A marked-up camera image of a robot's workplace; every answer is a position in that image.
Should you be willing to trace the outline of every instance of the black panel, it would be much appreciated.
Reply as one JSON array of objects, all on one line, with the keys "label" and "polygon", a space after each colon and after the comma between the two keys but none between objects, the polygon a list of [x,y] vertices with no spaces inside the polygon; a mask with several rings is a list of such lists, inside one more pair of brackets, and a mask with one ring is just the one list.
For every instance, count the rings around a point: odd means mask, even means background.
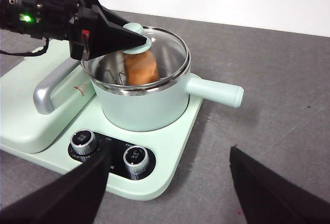
[{"label": "black panel", "polygon": [[112,138],[112,137],[109,137],[106,135],[102,135],[102,134],[99,134],[96,132],[94,132],[94,135],[98,142],[98,146],[95,151],[93,151],[90,154],[81,156],[81,155],[77,154],[73,150],[71,144],[69,144],[68,153],[69,153],[70,157],[76,161],[85,162],[88,159],[90,159],[91,157],[100,153],[103,150],[103,148],[105,147],[105,143],[109,143],[111,155],[112,155],[112,165],[109,168],[110,173],[116,174],[116,175],[124,177],[126,179],[140,180],[140,179],[144,179],[145,177],[149,176],[152,173],[152,171],[154,170],[154,168],[156,166],[156,157],[150,149],[145,148],[147,150],[148,156],[149,156],[148,169],[141,174],[133,175],[127,171],[125,164],[124,164],[123,155],[127,148],[129,148],[131,146],[135,146],[136,144],[128,143],[128,142],[118,140],[118,139],[115,139],[115,138]]}]

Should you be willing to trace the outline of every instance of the green led light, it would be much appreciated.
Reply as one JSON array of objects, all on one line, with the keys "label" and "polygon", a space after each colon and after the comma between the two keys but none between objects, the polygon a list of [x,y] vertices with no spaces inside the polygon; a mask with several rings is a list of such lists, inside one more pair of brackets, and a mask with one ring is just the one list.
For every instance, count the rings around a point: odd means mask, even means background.
[{"label": "green led light", "polygon": [[23,16],[23,21],[24,22],[31,22],[32,21],[32,18],[29,15],[24,15]]},{"label": "green led light", "polygon": [[29,14],[20,14],[20,20],[23,22],[33,22],[33,18]]}]

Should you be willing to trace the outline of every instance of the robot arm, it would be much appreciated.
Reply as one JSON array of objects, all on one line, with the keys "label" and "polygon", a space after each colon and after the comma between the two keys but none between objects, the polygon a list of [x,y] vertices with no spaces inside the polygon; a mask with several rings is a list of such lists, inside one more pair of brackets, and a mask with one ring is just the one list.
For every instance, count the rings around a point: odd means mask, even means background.
[{"label": "robot arm", "polygon": [[128,22],[98,0],[0,0],[0,29],[68,40],[77,60],[143,45],[144,36],[122,27]]}]

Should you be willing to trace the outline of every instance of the silver handle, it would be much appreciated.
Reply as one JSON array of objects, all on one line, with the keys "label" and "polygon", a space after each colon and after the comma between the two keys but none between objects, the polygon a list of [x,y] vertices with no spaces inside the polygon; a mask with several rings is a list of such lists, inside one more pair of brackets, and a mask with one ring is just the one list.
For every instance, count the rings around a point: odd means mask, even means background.
[{"label": "silver handle", "polygon": [[54,111],[51,100],[53,89],[79,64],[80,61],[69,57],[39,82],[33,93],[33,101],[40,114],[47,115]]}]

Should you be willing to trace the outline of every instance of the pot handle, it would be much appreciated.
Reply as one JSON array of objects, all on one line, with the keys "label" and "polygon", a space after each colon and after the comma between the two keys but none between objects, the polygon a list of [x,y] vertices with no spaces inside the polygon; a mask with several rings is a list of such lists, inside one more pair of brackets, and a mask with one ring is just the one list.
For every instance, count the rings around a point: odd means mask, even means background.
[{"label": "pot handle", "polygon": [[240,86],[195,77],[190,77],[188,80],[186,91],[233,108],[241,106],[244,93],[244,89]]}]

